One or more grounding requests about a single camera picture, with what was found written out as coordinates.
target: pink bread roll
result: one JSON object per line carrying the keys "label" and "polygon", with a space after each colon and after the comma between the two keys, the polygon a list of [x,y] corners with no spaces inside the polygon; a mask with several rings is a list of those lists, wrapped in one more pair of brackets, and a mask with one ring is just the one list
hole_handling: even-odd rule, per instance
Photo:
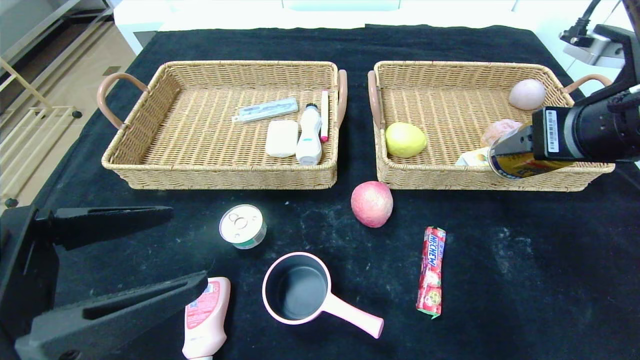
{"label": "pink bread roll", "polygon": [[482,144],[482,146],[491,146],[502,135],[510,132],[513,129],[518,129],[520,126],[521,123],[513,121],[511,119],[502,119],[500,121],[496,121],[486,128],[486,131],[480,139],[480,143]]}

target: can lid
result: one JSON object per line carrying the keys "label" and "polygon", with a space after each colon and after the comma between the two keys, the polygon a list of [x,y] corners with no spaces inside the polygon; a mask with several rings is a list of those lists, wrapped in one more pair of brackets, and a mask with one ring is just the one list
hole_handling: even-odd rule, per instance
{"label": "can lid", "polygon": [[220,235],[230,243],[244,243],[262,228],[262,213],[253,205],[229,209],[220,220]]}

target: barcode sticker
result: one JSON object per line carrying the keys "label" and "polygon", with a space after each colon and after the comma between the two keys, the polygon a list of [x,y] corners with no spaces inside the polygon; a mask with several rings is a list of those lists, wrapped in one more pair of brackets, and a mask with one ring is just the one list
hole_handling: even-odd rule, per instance
{"label": "barcode sticker", "polygon": [[560,152],[558,144],[558,120],[555,110],[547,110],[547,151]]}

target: white spray bottle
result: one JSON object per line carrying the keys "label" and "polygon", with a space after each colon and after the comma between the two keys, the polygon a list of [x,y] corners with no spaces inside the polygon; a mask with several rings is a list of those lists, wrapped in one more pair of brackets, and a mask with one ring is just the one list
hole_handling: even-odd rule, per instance
{"label": "white spray bottle", "polygon": [[300,139],[296,147],[296,159],[300,165],[317,165],[322,156],[318,132],[322,126],[320,112],[315,104],[307,104],[300,119]]}
{"label": "white spray bottle", "polygon": [[207,288],[184,310],[184,347],[187,359],[211,360],[227,339],[223,325],[229,305],[231,282],[210,277]]}

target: pan handle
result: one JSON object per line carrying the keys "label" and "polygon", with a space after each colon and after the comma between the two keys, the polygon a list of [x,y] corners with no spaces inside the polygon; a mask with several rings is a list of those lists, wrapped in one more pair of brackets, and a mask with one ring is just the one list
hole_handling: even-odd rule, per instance
{"label": "pan handle", "polygon": [[340,70],[338,71],[338,116],[336,117],[336,126],[340,128],[342,125],[342,121],[344,120],[344,115],[347,112],[347,71]]}
{"label": "pan handle", "polygon": [[382,327],[385,325],[384,319],[365,313],[357,307],[347,304],[332,293],[327,294],[322,307],[323,311],[347,320],[376,339],[380,337]]}
{"label": "pan handle", "polygon": [[607,78],[606,76],[600,75],[600,74],[589,74],[587,76],[582,76],[580,79],[574,81],[573,84],[567,86],[563,90],[567,94],[570,94],[573,91],[575,91],[575,89],[577,89],[578,87],[580,87],[582,84],[586,83],[589,80],[598,80],[605,87],[611,85],[611,80],[609,80],[609,78]]}
{"label": "pan handle", "polygon": [[122,121],[118,119],[118,117],[114,115],[111,109],[109,109],[109,106],[107,106],[107,91],[109,90],[111,85],[113,85],[113,83],[115,83],[116,80],[118,79],[126,79],[131,81],[134,85],[136,85],[140,90],[144,92],[149,92],[149,88],[145,84],[143,84],[140,80],[124,72],[116,72],[114,74],[107,76],[104,80],[102,80],[102,83],[98,87],[98,94],[97,94],[98,108],[100,109],[102,114],[107,119],[109,119],[109,121],[116,127],[116,129],[119,130],[120,128],[122,128]]}
{"label": "pan handle", "polygon": [[367,77],[369,78],[369,105],[371,105],[373,122],[378,129],[382,129],[382,112],[380,111],[380,98],[378,97],[378,86],[376,85],[376,72],[369,71]]}

